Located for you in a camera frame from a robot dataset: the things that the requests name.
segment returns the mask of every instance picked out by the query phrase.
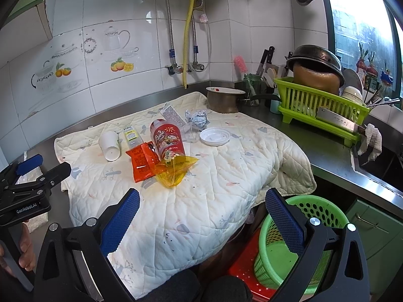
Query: yellow gas pipe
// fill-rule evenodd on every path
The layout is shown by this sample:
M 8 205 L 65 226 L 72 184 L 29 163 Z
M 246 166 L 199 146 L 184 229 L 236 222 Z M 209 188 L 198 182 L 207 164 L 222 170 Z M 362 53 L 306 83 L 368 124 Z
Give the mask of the yellow gas pipe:
M 189 60 L 189 26 L 190 20 L 193 13 L 193 5 L 195 0 L 189 1 L 189 10 L 187 11 L 186 23 L 185 23 L 185 33 L 183 34 L 183 73 L 182 73 L 182 81 L 183 86 L 187 88 L 187 61 Z

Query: red printed cup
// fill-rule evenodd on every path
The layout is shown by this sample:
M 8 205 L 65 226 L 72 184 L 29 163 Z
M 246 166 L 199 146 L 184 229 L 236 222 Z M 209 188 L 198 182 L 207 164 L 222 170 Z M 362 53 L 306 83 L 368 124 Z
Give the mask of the red printed cup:
M 181 131 L 178 126 L 166 120 L 157 119 L 151 124 L 150 132 L 161 158 L 164 158 L 167 150 L 178 155 L 185 155 Z

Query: human hand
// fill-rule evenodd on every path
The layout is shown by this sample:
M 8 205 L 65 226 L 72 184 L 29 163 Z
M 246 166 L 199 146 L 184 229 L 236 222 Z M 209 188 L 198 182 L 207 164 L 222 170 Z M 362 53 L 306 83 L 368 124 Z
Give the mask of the human hand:
M 36 265 L 36 258 L 35 253 L 33 251 L 33 245 L 31 241 L 31 237 L 29 235 L 29 230 L 27 225 L 24 223 L 22 224 L 23 231 L 20 238 L 20 249 L 22 251 L 22 255 L 19 259 L 19 264 L 22 268 L 25 268 L 26 271 L 32 271 Z M 10 275 L 14 276 L 13 272 L 11 271 L 10 267 L 6 264 L 4 259 L 4 249 L 0 245 L 0 266 L 7 271 Z

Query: white quilted mat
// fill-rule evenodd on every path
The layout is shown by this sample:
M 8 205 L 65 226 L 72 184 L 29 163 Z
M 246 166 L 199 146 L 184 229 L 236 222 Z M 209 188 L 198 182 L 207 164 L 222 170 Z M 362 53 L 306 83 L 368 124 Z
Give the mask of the white quilted mat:
M 182 115 L 187 109 L 207 109 L 207 99 L 199 92 L 170 103 Z M 185 143 L 187 155 L 199 161 L 175 188 L 164 188 L 155 178 L 134 183 L 122 129 L 134 125 L 144 141 L 150 141 L 150 124 L 161 118 L 162 106 L 57 138 L 54 143 L 58 160 L 72 167 L 62 189 L 69 191 L 75 226 L 99 217 L 129 188 L 140 192 L 134 221 L 118 250 L 108 255 L 135 298 L 217 253 L 251 207 L 264 201 L 268 188 L 276 187 L 283 195 L 309 194 L 316 188 L 307 156 L 286 135 L 244 114 L 210 110 L 208 127 L 231 132 L 227 144 Z M 118 132 L 121 141 L 122 155 L 114 162 L 104 159 L 98 145 L 100 134 L 109 130 Z

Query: stainless steel bowl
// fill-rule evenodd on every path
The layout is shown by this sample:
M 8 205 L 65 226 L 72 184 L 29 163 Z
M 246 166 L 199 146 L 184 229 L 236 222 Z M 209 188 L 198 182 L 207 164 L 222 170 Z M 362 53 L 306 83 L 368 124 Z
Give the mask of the stainless steel bowl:
M 327 68 L 329 72 L 335 73 L 340 78 L 340 87 L 344 85 L 343 67 L 339 58 L 329 50 L 317 45 L 301 45 L 287 60 L 287 66 L 291 71 L 296 61 L 302 62 L 306 68 L 314 71 L 325 72 L 324 69 Z M 304 61 L 309 61 L 313 66 L 306 66 Z

